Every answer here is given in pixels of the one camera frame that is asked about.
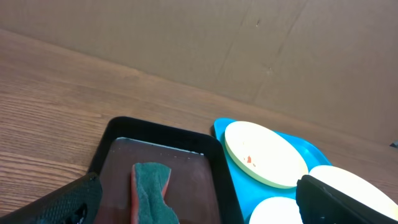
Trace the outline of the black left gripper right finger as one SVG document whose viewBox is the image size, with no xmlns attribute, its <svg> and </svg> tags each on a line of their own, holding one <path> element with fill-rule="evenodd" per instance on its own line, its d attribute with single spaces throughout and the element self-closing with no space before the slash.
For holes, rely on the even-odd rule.
<svg viewBox="0 0 398 224">
<path fill-rule="evenodd" d="M 310 175 L 297 182 L 296 203 L 304 224 L 397 224 Z"/>
</svg>

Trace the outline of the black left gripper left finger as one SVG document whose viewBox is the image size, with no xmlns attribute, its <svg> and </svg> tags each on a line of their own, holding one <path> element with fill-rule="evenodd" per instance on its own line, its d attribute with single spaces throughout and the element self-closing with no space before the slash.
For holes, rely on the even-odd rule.
<svg viewBox="0 0 398 224">
<path fill-rule="evenodd" d="M 92 224 L 102 193 L 98 175 L 91 172 L 1 217 L 1 224 Z"/>
</svg>

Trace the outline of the yellow plate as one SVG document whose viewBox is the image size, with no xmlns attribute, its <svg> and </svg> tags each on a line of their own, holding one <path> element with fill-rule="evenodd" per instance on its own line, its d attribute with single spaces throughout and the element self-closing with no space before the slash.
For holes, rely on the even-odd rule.
<svg viewBox="0 0 398 224">
<path fill-rule="evenodd" d="M 309 175 L 369 208 L 397 220 L 397 204 L 384 192 L 361 177 L 335 166 L 314 167 Z"/>
<path fill-rule="evenodd" d="M 298 150 L 276 132 L 248 121 L 235 121 L 224 131 L 226 150 L 253 179 L 279 189 L 291 189 L 308 174 Z"/>
</svg>

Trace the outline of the light blue plate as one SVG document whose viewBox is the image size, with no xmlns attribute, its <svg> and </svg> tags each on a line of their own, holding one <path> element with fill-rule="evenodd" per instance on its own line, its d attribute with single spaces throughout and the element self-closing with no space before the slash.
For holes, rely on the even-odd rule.
<svg viewBox="0 0 398 224">
<path fill-rule="evenodd" d="M 271 197 L 255 207 L 249 224 L 303 224 L 303 221 L 294 199 Z"/>
</svg>

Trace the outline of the green orange sponge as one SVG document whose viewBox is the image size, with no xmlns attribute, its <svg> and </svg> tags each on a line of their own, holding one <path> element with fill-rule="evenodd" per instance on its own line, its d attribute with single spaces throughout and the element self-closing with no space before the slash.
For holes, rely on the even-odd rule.
<svg viewBox="0 0 398 224">
<path fill-rule="evenodd" d="M 164 200 L 171 168 L 156 162 L 136 163 L 131 170 L 131 224 L 178 224 Z"/>
</svg>

